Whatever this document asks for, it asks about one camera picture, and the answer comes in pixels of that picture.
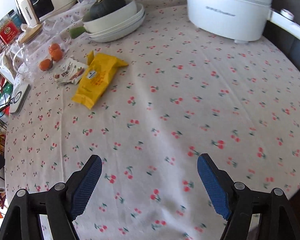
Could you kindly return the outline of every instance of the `yellow snack package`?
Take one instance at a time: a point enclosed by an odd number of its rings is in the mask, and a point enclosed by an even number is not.
[[[129,64],[103,53],[94,57],[93,51],[87,58],[89,67],[84,72],[72,101],[91,109],[112,81],[118,67],[126,67]]]

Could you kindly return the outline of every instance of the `green pumpkin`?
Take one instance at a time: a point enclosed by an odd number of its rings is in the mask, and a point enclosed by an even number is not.
[[[126,5],[125,0],[97,0],[90,8],[91,20],[99,19]]]

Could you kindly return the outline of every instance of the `plastic wrapper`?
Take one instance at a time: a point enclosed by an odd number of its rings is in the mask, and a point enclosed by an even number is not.
[[[93,51],[88,55],[89,67],[83,74],[77,92],[72,100],[91,109],[109,86],[118,67],[128,63],[114,56],[98,53],[93,58]]]
[[[63,65],[62,71],[55,73],[53,77],[58,84],[73,83],[76,85],[82,78],[84,71],[87,68],[87,65],[72,58],[67,58],[66,62]]]

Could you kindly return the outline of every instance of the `white scale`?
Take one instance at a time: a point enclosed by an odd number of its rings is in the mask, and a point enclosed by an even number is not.
[[[23,106],[23,103],[26,100],[26,97],[30,91],[30,85],[29,84],[23,84],[17,87],[14,97],[11,99],[10,102],[10,114],[18,114],[21,111],[21,108]]]

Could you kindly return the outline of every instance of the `blue gripper pad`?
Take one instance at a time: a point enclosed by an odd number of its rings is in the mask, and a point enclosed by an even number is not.
[[[71,195],[70,215],[73,220],[75,220],[77,216],[83,214],[92,192],[101,176],[101,172],[101,158],[97,155],[92,155],[81,171],[74,172],[73,175],[77,173],[77,176],[74,176],[74,179],[70,177],[69,180],[72,179],[71,182],[73,185],[72,187],[69,187],[68,191],[70,190],[69,194]]]
[[[199,176],[209,195],[215,211],[221,215],[223,219],[228,220],[231,215],[231,210],[228,203],[228,195],[222,189],[217,177],[203,156],[199,156],[197,168]]]

